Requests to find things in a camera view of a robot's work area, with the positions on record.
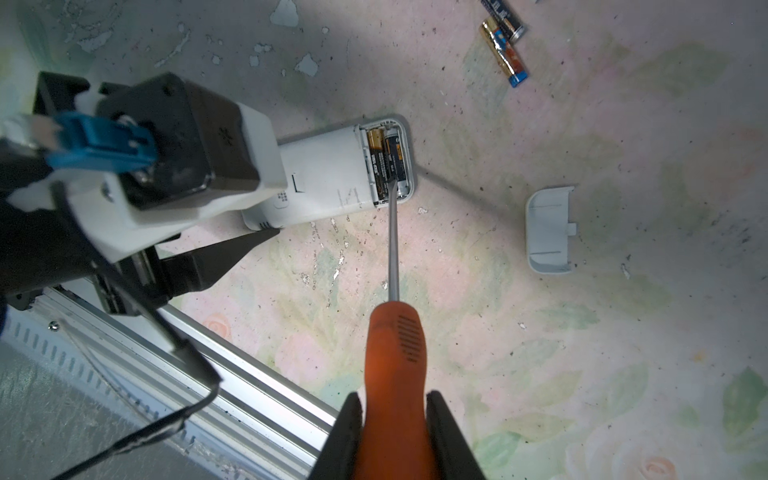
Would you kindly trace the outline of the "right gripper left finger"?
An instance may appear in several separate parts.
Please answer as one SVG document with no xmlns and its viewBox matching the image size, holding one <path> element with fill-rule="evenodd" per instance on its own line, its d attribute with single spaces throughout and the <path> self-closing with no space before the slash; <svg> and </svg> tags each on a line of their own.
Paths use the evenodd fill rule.
<svg viewBox="0 0 768 480">
<path fill-rule="evenodd" d="M 350 393 L 307 477 L 308 480 L 350 480 L 354 476 L 362 434 L 363 409 L 357 392 Z"/>
</svg>

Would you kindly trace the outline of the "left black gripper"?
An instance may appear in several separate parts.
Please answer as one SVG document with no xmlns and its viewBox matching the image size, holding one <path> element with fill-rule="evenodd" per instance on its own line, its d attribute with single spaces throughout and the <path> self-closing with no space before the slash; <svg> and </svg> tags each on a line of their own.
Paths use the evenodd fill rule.
<svg viewBox="0 0 768 480">
<path fill-rule="evenodd" d="M 1 142 L 1 313 L 29 292 L 91 276 L 96 269 L 82 246 L 71 238 L 57 210 L 23 211 L 10 195 L 44 179 L 51 169 L 35 151 Z M 171 300 L 215 285 L 257 246 L 279 229 L 265 229 L 160 259 L 152 248 L 152 296 Z"/>
</svg>

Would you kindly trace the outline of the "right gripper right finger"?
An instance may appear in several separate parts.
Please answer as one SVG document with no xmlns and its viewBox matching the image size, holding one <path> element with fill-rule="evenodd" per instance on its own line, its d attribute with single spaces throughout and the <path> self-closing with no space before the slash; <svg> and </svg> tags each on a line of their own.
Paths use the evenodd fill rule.
<svg viewBox="0 0 768 480">
<path fill-rule="evenodd" d="M 426 395 L 426 422 L 440 479 L 486 479 L 443 395 L 437 390 Z"/>
</svg>

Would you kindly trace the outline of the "orange black screwdriver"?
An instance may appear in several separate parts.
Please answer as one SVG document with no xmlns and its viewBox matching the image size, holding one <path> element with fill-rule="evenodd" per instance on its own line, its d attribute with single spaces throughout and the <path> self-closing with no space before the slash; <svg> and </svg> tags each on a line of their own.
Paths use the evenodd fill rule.
<svg viewBox="0 0 768 480">
<path fill-rule="evenodd" d="M 419 314 L 400 300 L 397 194 L 388 187 L 388 300 L 370 315 L 365 418 L 356 479 L 437 479 L 425 413 L 426 342 Z"/>
</svg>

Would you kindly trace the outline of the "grey white remote control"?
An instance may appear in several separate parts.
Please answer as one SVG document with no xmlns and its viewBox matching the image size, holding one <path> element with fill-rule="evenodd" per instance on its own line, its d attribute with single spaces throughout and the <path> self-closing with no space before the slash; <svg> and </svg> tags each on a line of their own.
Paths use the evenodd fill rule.
<svg viewBox="0 0 768 480">
<path fill-rule="evenodd" d="M 279 146 L 287 186 L 269 199 L 242 212 L 245 225 L 254 231 L 284 229 L 294 225 L 386 209 L 380 201 L 369 152 L 367 131 L 381 129 L 385 138 L 397 135 L 405 161 L 407 180 L 397 182 L 399 203 L 411 199 L 417 182 L 412 160 L 410 129 L 400 115 L 344 126 Z"/>
</svg>

